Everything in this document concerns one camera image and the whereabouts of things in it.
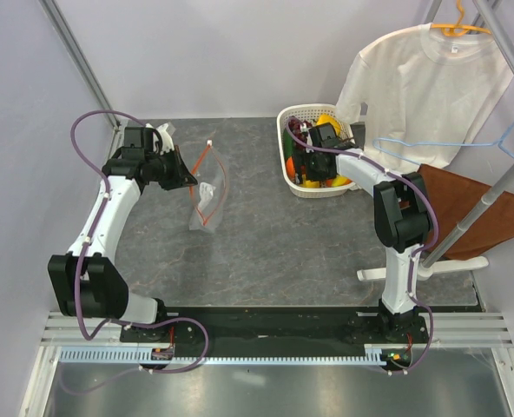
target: plastic bag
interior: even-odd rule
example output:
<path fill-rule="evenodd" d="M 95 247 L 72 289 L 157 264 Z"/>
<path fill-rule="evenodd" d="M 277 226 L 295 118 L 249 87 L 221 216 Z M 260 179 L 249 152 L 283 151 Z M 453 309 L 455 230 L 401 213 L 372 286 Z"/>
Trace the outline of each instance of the plastic bag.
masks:
<path fill-rule="evenodd" d="M 229 181 L 226 158 L 208 141 L 207 147 L 192 170 L 199 184 L 189 188 L 194 213 L 189 221 L 190 230 L 213 233 L 222 222 Z"/>

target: wall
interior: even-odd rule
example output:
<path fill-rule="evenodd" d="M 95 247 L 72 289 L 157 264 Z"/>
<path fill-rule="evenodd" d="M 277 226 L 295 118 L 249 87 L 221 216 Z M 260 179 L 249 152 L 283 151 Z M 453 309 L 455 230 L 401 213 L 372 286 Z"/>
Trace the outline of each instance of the wall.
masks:
<path fill-rule="evenodd" d="M 504 0 L 498 9 L 514 42 L 514 0 Z M 514 120 L 514 80 L 479 132 L 475 142 L 492 142 L 499 138 Z M 507 141 L 514 152 L 514 130 Z M 451 170 L 487 184 L 496 180 L 513 161 L 496 148 L 462 149 L 451 165 Z M 509 188 L 514 193 L 514 183 Z M 475 272 L 476 283 L 489 307 L 501 311 L 514 340 L 514 239 L 487 252 L 490 266 Z"/>
<path fill-rule="evenodd" d="M 16 416 L 55 305 L 47 261 L 64 252 L 96 195 L 69 126 L 94 100 L 37 1 L 0 0 L 0 417 Z M 109 149 L 104 119 L 79 129 L 88 155 Z"/>
<path fill-rule="evenodd" d="M 430 5 L 58 3 L 109 100 L 145 118 L 276 116 L 293 104 L 336 103 L 357 52 L 388 32 L 422 23 Z"/>

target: gray floor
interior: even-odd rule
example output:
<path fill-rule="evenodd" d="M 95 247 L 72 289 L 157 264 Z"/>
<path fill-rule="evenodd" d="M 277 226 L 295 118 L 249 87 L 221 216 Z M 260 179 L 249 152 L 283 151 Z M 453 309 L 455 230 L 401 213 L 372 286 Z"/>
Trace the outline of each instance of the gray floor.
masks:
<path fill-rule="evenodd" d="M 207 139 L 228 159 L 230 194 L 211 235 L 189 231 L 185 189 L 146 188 L 118 245 L 130 288 L 168 305 L 376 305 L 384 283 L 356 271 L 385 265 L 364 191 L 306 200 L 281 174 L 275 119 L 174 121 L 175 143 L 192 168 Z M 420 282 L 431 305 L 472 305 L 470 273 Z"/>
<path fill-rule="evenodd" d="M 131 365 L 59 365 L 82 391 Z M 46 417 L 511 416 L 490 351 L 432 350 L 407 376 L 362 367 L 210 365 L 185 374 L 133 372 L 94 393 L 54 384 Z"/>

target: orange toy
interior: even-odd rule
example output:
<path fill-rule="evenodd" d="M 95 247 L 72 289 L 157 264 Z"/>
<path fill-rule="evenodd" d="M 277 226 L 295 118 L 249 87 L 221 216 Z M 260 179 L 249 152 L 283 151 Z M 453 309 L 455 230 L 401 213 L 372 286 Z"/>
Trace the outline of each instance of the orange toy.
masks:
<path fill-rule="evenodd" d="M 286 172 L 288 174 L 288 178 L 292 181 L 295 180 L 295 167 L 293 166 L 293 159 L 291 156 L 286 161 Z"/>
<path fill-rule="evenodd" d="M 341 187 L 342 185 L 347 185 L 350 182 L 352 182 L 352 180 L 345 178 L 342 175 L 336 175 L 336 178 L 334 178 L 331 183 L 331 187 Z"/>

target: metal pole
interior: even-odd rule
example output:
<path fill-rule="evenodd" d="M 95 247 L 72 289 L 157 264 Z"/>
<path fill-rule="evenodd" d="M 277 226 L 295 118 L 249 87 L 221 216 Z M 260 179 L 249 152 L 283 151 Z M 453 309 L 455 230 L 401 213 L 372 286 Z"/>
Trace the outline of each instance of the metal pole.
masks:
<path fill-rule="evenodd" d="M 502 51 L 504 59 L 510 66 L 514 74 L 514 44 L 504 31 L 502 24 L 497 20 L 491 6 L 485 0 L 473 0 L 475 6 L 479 10 L 481 17 L 494 36 L 494 39 Z M 446 250 L 458 241 L 460 237 L 469 229 L 469 227 L 494 203 L 499 196 L 506 190 L 506 188 L 514 182 L 514 164 L 502 175 L 502 177 L 489 189 L 472 211 L 450 232 L 448 236 L 431 252 L 431 254 L 423 262 L 424 268 L 430 268 L 432 264 L 442 255 Z"/>
<path fill-rule="evenodd" d="M 502 175 L 502 177 L 489 189 L 477 205 L 467 214 L 464 219 L 450 232 L 448 236 L 434 249 L 423 262 L 425 268 L 432 266 L 446 250 L 462 237 L 469 227 L 494 203 L 502 193 L 514 182 L 514 164 Z"/>
<path fill-rule="evenodd" d="M 491 4 L 491 8 L 493 10 L 496 10 L 501 3 L 502 3 L 502 0 L 494 0 Z M 486 26 L 480 13 L 477 13 L 475 18 L 473 19 L 473 22 L 471 22 L 471 26 L 477 26 L 479 28 L 484 28 Z"/>
<path fill-rule="evenodd" d="M 437 15 L 441 3 L 442 0 L 432 0 L 431 8 L 429 9 L 427 17 L 425 18 L 425 23 L 430 23 L 434 21 L 434 17 Z"/>
<path fill-rule="evenodd" d="M 88 85 L 91 93 L 97 100 L 99 107 L 105 110 L 112 110 L 112 106 L 110 105 L 109 99 L 105 96 L 104 91 L 102 91 L 101 84 L 97 81 L 95 73 L 89 66 L 87 58 L 82 52 L 79 43 L 77 42 L 74 34 L 72 33 L 71 28 L 68 26 L 66 19 L 55 0 L 39 0 L 39 3 L 44 8 L 47 16 L 52 22 L 56 32 L 62 39 L 64 46 L 69 52 L 74 64 L 77 69 L 80 71 L 83 80 Z M 107 120 L 112 125 L 113 128 L 116 128 L 120 125 L 118 118 L 115 115 L 105 115 Z"/>
<path fill-rule="evenodd" d="M 479 10 L 481 17 L 486 22 L 489 30 L 492 32 L 494 36 L 494 40 L 496 41 L 504 59 L 510 66 L 511 72 L 514 74 L 514 44 L 510 40 L 510 37 L 505 32 L 504 27 L 498 21 L 497 17 L 494 14 L 494 11 L 491 9 L 489 4 L 485 0 L 473 0 L 475 6 Z"/>

